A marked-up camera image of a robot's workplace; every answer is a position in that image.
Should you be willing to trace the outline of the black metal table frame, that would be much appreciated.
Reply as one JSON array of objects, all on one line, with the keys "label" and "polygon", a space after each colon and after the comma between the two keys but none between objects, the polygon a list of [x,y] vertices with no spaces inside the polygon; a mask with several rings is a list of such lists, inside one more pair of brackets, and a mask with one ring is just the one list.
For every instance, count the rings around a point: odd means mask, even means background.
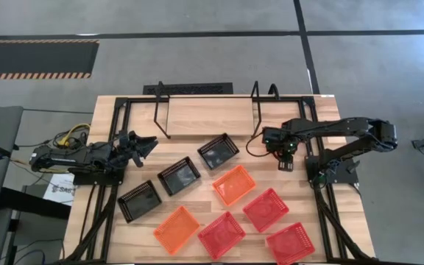
[{"label": "black metal table frame", "polygon": [[[158,122],[166,125],[168,102],[160,100]],[[253,106],[254,120],[261,111],[262,127],[279,127],[293,118],[331,121],[339,118],[336,100],[332,96],[262,96],[261,107]],[[227,133],[240,153],[214,170],[210,170],[197,150],[219,135],[173,136],[166,138],[155,125],[155,97],[153,96],[100,96],[91,122],[89,139],[92,142],[111,139],[119,130],[133,130],[142,136],[155,135],[159,143],[138,168],[131,163],[125,170],[122,183],[112,188],[79,187],[71,208],[63,242],[62,257],[74,254],[80,236],[93,225],[102,207],[109,199],[126,194],[147,180],[151,180],[162,203],[140,218],[127,223],[119,208],[115,208],[82,254],[86,264],[150,264],[150,263],[210,263],[212,261],[197,234],[194,234],[175,254],[170,255],[154,237],[155,229],[180,206],[207,227],[229,211],[241,225],[246,236],[213,265],[274,262],[266,238],[279,230],[300,222],[312,241],[315,252],[310,262],[338,261],[350,257],[350,249],[342,237],[317,207],[316,191],[310,187],[305,171],[305,159],[324,148],[336,149],[344,145],[343,138],[318,138],[299,146],[294,156],[294,170],[282,172],[277,160],[265,153],[264,146],[251,135]],[[158,173],[179,160],[190,157],[201,174],[196,182],[170,197],[158,179]],[[236,166],[243,166],[256,186],[240,200],[226,206],[213,189],[213,182]],[[289,212],[271,227],[259,233],[246,217],[243,208],[256,197],[273,188],[289,208]]]}]

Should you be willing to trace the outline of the black support beam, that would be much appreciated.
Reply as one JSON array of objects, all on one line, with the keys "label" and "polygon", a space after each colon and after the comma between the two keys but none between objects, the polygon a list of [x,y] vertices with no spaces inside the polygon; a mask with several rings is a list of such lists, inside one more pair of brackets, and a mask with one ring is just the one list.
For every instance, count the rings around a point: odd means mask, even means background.
[{"label": "black support beam", "polygon": [[63,203],[35,197],[10,188],[1,189],[0,209],[34,213],[56,219],[68,219],[71,211],[71,207]]}]

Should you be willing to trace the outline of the orange plastic mesh basket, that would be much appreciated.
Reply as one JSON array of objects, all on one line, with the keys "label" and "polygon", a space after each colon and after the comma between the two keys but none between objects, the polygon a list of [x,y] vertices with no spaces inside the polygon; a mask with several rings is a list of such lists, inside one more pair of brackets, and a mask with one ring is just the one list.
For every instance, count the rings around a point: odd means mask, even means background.
[{"label": "orange plastic mesh basket", "polygon": [[184,206],[177,208],[154,231],[154,237],[170,255],[175,255],[199,229],[199,222]]},{"label": "orange plastic mesh basket", "polygon": [[226,206],[231,206],[256,186],[243,166],[236,166],[213,182],[213,189]]}]

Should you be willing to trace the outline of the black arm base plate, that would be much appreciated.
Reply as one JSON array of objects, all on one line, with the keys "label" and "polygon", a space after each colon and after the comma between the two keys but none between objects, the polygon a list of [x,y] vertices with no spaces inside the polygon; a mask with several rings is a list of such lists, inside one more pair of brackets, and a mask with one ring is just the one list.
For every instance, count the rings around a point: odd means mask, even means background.
[{"label": "black arm base plate", "polygon": [[358,183],[356,168],[359,161],[333,159],[328,163],[320,164],[318,156],[309,156],[305,159],[305,168],[308,180],[311,183],[333,184],[333,183]]},{"label": "black arm base plate", "polygon": [[76,186],[111,186],[123,180],[127,164],[117,158],[94,158],[88,165],[70,166],[68,171],[74,175]]}]

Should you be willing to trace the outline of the white printed paper sheet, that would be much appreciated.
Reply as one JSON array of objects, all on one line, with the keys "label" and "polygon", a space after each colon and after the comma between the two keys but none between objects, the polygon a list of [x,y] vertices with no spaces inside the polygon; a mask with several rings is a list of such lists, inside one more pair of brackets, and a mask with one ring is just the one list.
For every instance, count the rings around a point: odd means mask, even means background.
[{"label": "white printed paper sheet", "polygon": [[43,198],[72,206],[75,191],[76,186],[74,185],[74,175],[54,174],[47,186]]}]

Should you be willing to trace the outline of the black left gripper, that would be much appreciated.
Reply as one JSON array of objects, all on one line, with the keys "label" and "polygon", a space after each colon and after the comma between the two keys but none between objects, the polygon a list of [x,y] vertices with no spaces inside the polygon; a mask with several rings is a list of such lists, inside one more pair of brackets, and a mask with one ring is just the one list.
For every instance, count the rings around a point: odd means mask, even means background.
[{"label": "black left gripper", "polygon": [[150,153],[158,145],[156,136],[142,137],[134,131],[121,131],[119,144],[113,157],[115,167],[124,168],[132,160],[138,167],[142,167],[139,153]]}]

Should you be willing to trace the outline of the red plastic mesh basket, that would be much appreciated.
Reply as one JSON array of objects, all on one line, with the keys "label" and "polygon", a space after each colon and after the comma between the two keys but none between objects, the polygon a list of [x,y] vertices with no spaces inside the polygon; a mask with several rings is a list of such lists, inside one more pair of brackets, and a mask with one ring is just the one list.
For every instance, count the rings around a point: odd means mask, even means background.
[{"label": "red plastic mesh basket", "polygon": [[266,238],[278,265],[291,265],[315,252],[315,248],[300,222],[294,223]]},{"label": "red plastic mesh basket", "polygon": [[221,258],[245,236],[243,228],[229,211],[223,213],[197,235],[213,260]]},{"label": "red plastic mesh basket", "polygon": [[289,212],[288,206],[273,188],[268,188],[243,209],[254,228],[262,233]]}]

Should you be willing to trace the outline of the black plastic mesh basket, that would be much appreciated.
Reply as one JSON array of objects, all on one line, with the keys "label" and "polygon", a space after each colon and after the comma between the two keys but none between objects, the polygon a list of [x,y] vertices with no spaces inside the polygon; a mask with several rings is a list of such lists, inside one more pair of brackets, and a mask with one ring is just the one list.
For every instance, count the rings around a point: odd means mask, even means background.
[{"label": "black plastic mesh basket", "polygon": [[158,173],[158,179],[170,197],[189,187],[199,178],[201,174],[190,157],[185,157]]},{"label": "black plastic mesh basket", "polygon": [[210,170],[217,169],[240,153],[239,148],[227,133],[223,133],[201,146],[197,152]]},{"label": "black plastic mesh basket", "polygon": [[117,203],[127,223],[140,218],[162,203],[151,180],[120,196]]}]

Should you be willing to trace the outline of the wooden shelf with black frame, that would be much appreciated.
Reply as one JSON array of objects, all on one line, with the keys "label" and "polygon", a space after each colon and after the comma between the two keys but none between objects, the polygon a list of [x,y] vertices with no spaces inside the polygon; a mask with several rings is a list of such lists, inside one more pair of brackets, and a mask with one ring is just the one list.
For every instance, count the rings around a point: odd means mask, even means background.
[{"label": "wooden shelf with black frame", "polygon": [[[160,100],[168,102],[166,125],[158,122]],[[261,111],[254,120],[253,106],[261,107],[259,85],[254,83],[252,92],[244,98],[186,97],[171,98],[166,86],[159,82],[155,87],[155,114],[153,121],[166,138],[173,136],[257,135],[261,125]]]}]

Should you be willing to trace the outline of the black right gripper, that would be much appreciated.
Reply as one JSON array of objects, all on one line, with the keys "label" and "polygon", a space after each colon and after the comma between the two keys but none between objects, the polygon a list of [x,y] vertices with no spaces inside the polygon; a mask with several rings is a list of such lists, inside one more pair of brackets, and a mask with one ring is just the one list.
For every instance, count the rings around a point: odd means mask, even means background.
[{"label": "black right gripper", "polygon": [[293,154],[297,151],[299,139],[287,127],[264,127],[262,143],[270,147],[271,152],[278,153],[278,169],[284,172],[294,170]]}]

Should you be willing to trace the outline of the black mat with striped edges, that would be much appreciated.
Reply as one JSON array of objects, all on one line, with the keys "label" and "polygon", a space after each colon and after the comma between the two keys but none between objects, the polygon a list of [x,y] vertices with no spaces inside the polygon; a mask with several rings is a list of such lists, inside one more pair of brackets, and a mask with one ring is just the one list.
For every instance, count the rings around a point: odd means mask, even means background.
[{"label": "black mat with striped edges", "polygon": [[98,40],[0,40],[0,80],[87,79]]}]

